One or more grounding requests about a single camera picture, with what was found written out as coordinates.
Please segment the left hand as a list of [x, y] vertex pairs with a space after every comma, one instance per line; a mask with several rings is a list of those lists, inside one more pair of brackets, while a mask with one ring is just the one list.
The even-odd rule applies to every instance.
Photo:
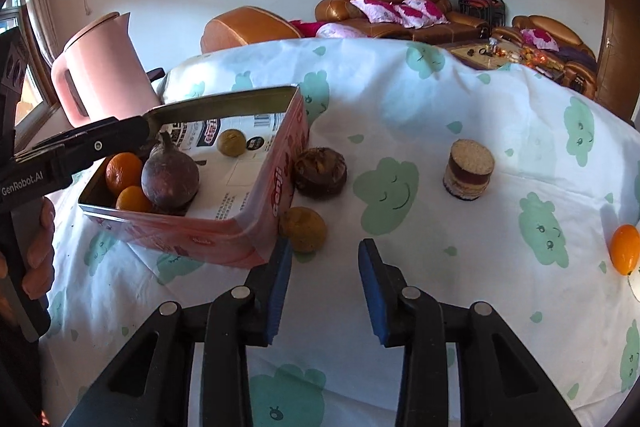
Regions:
[[54, 205], [47, 197], [41, 199], [40, 225], [27, 249], [28, 270], [22, 287], [26, 295], [36, 300], [50, 291], [54, 281]]

